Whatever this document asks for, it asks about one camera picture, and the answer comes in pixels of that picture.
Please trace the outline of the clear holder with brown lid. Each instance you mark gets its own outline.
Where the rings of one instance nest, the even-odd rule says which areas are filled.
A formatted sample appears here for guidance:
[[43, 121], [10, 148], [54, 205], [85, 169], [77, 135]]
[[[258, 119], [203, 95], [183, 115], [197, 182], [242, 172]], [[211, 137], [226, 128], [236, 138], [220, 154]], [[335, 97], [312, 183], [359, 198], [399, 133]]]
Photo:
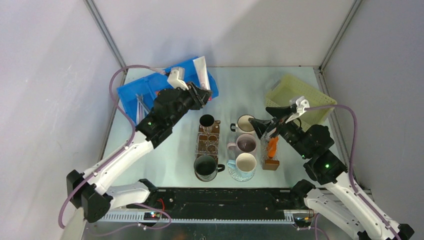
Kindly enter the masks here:
[[260, 140], [261, 152], [260, 162], [263, 170], [276, 171], [280, 166], [280, 161], [277, 157], [279, 137], [263, 137]]

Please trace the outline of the orange toothpaste tube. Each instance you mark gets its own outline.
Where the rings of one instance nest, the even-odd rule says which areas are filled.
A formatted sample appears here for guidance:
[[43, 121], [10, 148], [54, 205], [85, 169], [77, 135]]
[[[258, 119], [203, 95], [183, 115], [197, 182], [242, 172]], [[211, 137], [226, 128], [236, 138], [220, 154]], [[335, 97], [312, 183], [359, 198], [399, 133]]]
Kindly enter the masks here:
[[277, 152], [277, 145], [278, 145], [278, 141], [279, 141], [279, 137], [272, 137], [269, 139], [268, 141], [268, 145], [266, 147], [266, 151], [267, 151], [267, 157], [272, 159], [275, 157], [276, 152]]

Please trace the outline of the cream mug with black rim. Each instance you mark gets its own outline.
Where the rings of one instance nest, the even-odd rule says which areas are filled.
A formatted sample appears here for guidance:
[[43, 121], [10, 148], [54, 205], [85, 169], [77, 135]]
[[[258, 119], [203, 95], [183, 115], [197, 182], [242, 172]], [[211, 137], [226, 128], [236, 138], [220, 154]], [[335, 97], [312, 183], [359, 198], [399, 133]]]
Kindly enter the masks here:
[[236, 123], [230, 124], [230, 130], [239, 134], [255, 134], [255, 129], [252, 124], [249, 122], [249, 119], [255, 119], [254, 116], [249, 114], [244, 114], [240, 116]]

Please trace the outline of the pink mug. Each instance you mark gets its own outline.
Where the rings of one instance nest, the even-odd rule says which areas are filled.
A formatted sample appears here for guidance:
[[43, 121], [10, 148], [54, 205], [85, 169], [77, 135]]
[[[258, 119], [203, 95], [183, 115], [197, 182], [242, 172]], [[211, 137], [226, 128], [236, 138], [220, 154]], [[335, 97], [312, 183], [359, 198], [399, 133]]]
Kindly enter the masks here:
[[256, 156], [258, 143], [256, 138], [251, 134], [242, 134], [237, 137], [235, 142], [227, 144], [226, 148], [237, 158], [242, 153], [248, 153]]

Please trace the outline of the brown metallic cup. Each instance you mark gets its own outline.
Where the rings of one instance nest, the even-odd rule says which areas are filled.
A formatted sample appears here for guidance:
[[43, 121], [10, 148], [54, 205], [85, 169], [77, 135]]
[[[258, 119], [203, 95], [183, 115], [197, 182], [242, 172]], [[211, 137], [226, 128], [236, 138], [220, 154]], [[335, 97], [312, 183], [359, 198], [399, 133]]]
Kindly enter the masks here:
[[199, 119], [199, 128], [206, 134], [218, 133], [220, 124], [221, 121], [215, 120], [215, 118], [210, 114], [204, 114]]

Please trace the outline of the white toothpaste tube red cap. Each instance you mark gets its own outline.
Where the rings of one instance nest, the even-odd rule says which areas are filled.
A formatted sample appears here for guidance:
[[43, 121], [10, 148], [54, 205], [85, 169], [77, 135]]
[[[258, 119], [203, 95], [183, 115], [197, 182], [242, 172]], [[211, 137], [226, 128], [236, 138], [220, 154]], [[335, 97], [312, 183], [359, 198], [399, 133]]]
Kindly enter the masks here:
[[193, 65], [199, 80], [199, 86], [204, 90], [211, 90], [205, 56], [193, 60]]

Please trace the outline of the light blue mug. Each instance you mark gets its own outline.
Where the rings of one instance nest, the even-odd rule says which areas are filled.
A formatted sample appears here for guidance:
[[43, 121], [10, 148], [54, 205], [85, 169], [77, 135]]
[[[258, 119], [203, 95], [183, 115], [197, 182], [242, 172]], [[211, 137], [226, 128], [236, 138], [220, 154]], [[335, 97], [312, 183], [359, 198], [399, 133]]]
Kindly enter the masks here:
[[241, 153], [236, 159], [229, 159], [226, 164], [228, 168], [234, 168], [246, 176], [247, 173], [256, 170], [257, 160], [252, 154]]

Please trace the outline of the brown wooden oval tray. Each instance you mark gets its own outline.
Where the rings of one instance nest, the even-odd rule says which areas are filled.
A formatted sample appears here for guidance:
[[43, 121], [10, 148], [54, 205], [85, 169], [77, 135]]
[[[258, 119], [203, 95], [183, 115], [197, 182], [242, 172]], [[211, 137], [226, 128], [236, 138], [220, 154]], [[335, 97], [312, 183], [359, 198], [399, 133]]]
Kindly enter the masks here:
[[[218, 174], [219, 167], [219, 139], [220, 139], [220, 120], [215, 120], [213, 125], [209, 127], [209, 131], [206, 131], [205, 128], [200, 124], [197, 134], [197, 142], [195, 149], [195, 160], [194, 160], [194, 174], [202, 182], [212, 181]], [[206, 160], [206, 164], [211, 161], [208, 159], [213, 158], [215, 161], [216, 168], [211, 174], [203, 174], [206, 172], [206, 169], [203, 166], [200, 166], [201, 160]]]

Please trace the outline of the clear textured two-hole holder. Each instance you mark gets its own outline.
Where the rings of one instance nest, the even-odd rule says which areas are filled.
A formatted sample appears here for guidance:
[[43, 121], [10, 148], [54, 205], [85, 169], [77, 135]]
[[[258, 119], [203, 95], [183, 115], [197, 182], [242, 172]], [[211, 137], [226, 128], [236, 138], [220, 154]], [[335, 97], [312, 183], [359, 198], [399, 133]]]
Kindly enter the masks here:
[[198, 132], [195, 158], [210, 156], [215, 162], [219, 161], [219, 134]]

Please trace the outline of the dark green mug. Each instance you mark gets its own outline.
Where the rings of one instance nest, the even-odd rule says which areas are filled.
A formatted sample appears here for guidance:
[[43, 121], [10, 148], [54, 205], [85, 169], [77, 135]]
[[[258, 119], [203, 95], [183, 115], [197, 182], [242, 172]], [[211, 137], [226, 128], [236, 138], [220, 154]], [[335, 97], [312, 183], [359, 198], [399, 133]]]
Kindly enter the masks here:
[[199, 156], [193, 164], [195, 176], [202, 182], [212, 181], [218, 173], [225, 170], [224, 164], [218, 164], [210, 155]]

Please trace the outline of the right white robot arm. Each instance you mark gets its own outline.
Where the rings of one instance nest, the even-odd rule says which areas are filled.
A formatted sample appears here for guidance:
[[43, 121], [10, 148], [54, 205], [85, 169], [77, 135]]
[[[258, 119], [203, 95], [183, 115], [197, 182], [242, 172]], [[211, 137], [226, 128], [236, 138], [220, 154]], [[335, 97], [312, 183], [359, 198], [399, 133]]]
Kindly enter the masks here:
[[294, 122], [295, 106], [266, 107], [270, 120], [249, 118], [260, 139], [282, 137], [307, 162], [303, 167], [309, 178], [330, 191], [342, 205], [323, 195], [303, 179], [291, 188], [291, 204], [318, 212], [354, 240], [409, 240], [415, 231], [385, 214], [362, 190], [350, 169], [330, 151], [334, 144], [329, 128], [311, 125], [307, 131]]

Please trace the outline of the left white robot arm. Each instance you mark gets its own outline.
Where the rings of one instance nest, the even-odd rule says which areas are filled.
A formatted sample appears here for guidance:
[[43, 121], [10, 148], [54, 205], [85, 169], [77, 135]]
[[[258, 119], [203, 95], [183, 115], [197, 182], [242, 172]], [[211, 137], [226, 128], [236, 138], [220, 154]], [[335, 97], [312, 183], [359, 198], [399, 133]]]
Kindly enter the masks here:
[[189, 82], [187, 89], [165, 88], [158, 92], [150, 112], [134, 128], [130, 139], [107, 159], [80, 173], [66, 176], [70, 202], [83, 210], [83, 219], [95, 223], [114, 208], [141, 203], [153, 208], [158, 194], [148, 180], [112, 187], [112, 183], [133, 163], [157, 148], [172, 134], [173, 126], [190, 110], [200, 110], [213, 92]]

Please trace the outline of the grey toothbrush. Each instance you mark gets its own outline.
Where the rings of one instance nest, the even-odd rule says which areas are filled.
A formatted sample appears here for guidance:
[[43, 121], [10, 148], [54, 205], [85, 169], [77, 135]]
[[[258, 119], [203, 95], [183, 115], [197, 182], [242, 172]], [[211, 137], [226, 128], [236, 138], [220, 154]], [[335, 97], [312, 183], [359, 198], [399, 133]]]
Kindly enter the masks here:
[[136, 100], [137, 102], [140, 102], [142, 104], [143, 109], [143, 118], [150, 113], [150, 108], [145, 104], [144, 98], [142, 95], [136, 94]]

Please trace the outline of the clear textured oval tray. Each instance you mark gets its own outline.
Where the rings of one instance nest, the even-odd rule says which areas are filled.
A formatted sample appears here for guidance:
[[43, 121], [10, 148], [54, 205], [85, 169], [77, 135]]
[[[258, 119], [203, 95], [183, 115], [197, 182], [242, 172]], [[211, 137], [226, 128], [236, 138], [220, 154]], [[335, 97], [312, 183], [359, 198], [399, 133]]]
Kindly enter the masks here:
[[254, 169], [253, 171], [248, 172], [247, 175], [244, 175], [244, 174], [238, 173], [235, 168], [229, 167], [228, 172], [229, 172], [229, 175], [235, 181], [237, 181], [237, 182], [247, 182], [254, 177], [256, 170]]

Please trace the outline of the cream perforated basket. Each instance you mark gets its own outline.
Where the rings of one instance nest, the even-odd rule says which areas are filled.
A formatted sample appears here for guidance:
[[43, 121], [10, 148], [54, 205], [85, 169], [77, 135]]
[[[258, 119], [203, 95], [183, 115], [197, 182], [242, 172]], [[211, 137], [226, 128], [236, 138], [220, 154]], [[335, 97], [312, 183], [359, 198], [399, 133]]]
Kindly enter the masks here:
[[[290, 103], [290, 100], [301, 96], [304, 96], [309, 101], [311, 107], [337, 104], [335, 99], [322, 93], [317, 88], [294, 75], [285, 74], [280, 82], [266, 93], [265, 105], [267, 107], [285, 107]], [[332, 111], [332, 108], [325, 108], [303, 114], [300, 116], [302, 129], [306, 131], [312, 125], [322, 125]]]

